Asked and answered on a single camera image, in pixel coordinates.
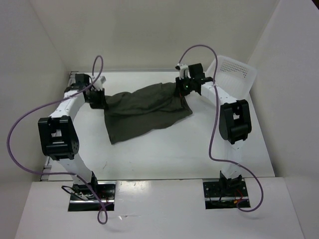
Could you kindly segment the olive green shorts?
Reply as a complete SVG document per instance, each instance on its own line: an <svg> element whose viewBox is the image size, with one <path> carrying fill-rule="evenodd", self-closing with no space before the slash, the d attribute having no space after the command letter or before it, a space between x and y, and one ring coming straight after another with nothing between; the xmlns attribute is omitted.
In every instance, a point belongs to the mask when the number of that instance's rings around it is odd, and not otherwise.
<svg viewBox="0 0 319 239"><path fill-rule="evenodd" d="M172 126L193 114L175 83L157 83L134 92L105 96L104 119L112 145Z"/></svg>

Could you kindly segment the white plastic basket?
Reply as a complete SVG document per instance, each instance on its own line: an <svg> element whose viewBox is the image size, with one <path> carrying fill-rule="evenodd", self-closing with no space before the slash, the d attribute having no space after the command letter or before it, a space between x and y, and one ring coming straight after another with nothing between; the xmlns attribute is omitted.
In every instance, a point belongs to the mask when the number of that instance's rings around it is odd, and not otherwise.
<svg viewBox="0 0 319 239"><path fill-rule="evenodd" d="M256 77L255 68L226 56L217 56L215 82L229 95L246 99Z"/></svg>

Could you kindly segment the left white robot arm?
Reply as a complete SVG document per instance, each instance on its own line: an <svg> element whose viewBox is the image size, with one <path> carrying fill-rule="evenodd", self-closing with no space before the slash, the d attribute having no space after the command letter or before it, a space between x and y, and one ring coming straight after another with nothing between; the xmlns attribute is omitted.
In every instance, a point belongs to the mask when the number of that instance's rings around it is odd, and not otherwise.
<svg viewBox="0 0 319 239"><path fill-rule="evenodd" d="M106 109L104 76L75 74L75 82L64 90L64 101L48 117L40 118L38 130L42 152L71 173L77 198L94 199L100 187L93 171L79 154L79 138L73 121L80 108L88 103L92 109Z"/></svg>

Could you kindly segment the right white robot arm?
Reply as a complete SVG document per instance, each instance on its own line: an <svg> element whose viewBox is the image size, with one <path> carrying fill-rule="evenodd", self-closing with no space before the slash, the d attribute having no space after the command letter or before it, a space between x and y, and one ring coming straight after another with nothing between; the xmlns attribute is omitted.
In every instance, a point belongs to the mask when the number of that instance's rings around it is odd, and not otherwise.
<svg viewBox="0 0 319 239"><path fill-rule="evenodd" d="M229 95L218 86L215 81L216 75L206 77L200 63L190 66L178 63L175 68L179 71L179 76L175 79L175 95L184 97L195 91L216 106L209 157L215 162L226 163L226 167L220 171L218 188L222 196L229 196L242 181L239 172L241 148L252 131L249 104L246 100L239 100ZM212 156L212 143L217 130L225 142L223 159Z"/></svg>

